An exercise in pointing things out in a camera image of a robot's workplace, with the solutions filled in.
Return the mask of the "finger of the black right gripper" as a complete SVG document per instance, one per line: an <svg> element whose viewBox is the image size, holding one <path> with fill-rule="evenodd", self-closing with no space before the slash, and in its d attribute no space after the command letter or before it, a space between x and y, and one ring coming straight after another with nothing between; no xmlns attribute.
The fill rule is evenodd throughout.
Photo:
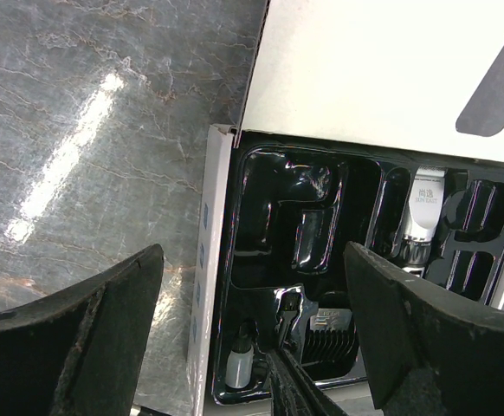
<svg viewBox="0 0 504 416"><path fill-rule="evenodd" d="M292 393L287 393L287 396L292 398L295 403L301 400L302 407L306 411L305 415L346 415L346 412L340 406L316 387L312 379L286 348L280 349L280 357L288 374L288 389L293 390Z"/></svg>
<svg viewBox="0 0 504 416"><path fill-rule="evenodd" d="M308 415L308 404L300 388L298 365L286 350L267 353L269 382L272 397L272 414Z"/></svg>

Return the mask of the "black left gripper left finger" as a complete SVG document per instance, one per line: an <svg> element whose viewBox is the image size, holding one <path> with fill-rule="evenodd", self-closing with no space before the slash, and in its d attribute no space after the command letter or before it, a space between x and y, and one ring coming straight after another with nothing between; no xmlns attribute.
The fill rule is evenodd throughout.
<svg viewBox="0 0 504 416"><path fill-rule="evenodd" d="M127 415L164 272L150 245L0 312L0 415Z"/></svg>

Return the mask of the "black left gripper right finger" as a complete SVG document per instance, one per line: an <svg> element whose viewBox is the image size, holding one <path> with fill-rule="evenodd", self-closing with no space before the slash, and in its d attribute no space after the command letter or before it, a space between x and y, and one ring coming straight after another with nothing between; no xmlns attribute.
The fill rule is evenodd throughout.
<svg viewBox="0 0 504 416"><path fill-rule="evenodd" d="M413 276L361 244L346 284L375 408L504 415L504 311Z"/></svg>

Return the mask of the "black comb guard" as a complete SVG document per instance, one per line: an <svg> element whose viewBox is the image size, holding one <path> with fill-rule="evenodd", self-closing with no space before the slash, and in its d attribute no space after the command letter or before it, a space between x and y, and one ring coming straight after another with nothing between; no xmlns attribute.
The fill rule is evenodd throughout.
<svg viewBox="0 0 504 416"><path fill-rule="evenodd" d="M352 311L320 308L309 319L301 361L318 364L345 356L354 343Z"/></svg>

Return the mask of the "silver black hair clipper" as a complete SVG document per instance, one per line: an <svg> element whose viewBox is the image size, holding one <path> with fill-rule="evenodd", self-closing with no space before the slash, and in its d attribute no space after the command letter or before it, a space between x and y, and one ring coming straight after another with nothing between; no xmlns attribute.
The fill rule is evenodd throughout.
<svg viewBox="0 0 504 416"><path fill-rule="evenodd" d="M429 262L443 208L445 173L440 167L420 166L410 189L397 263L415 276L422 277Z"/></svg>

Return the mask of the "white cardboard clipper box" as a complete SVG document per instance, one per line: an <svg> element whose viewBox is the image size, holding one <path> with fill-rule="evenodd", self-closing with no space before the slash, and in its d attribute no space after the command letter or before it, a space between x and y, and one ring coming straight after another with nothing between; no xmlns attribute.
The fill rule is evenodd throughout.
<svg viewBox="0 0 504 416"><path fill-rule="evenodd" d="M271 389L238 405L210 391L229 164L249 133L504 167L504 1L267 2L238 122L211 126L207 138L187 367L194 415L272 414ZM503 304L504 277L484 305ZM284 292L267 353L286 348L297 360L295 323L318 309ZM313 382L342 408L372 399L365 375L350 387Z"/></svg>

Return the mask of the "black plastic box tray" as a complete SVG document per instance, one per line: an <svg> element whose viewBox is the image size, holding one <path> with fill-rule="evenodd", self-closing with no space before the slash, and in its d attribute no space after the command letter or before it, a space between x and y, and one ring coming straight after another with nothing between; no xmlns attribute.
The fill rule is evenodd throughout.
<svg viewBox="0 0 504 416"><path fill-rule="evenodd" d="M304 310L350 309L343 253L363 244L398 265L410 189L420 166L446 170L443 208L423 277L490 304L504 277L504 167L468 159L305 138L249 133L232 153L210 349L210 391L219 405L270 395L266 353L281 295L298 292ZM307 314L295 323L296 357L321 388L366 379L354 343L336 361L301 361ZM254 347L250 383L225 385L240 326Z"/></svg>

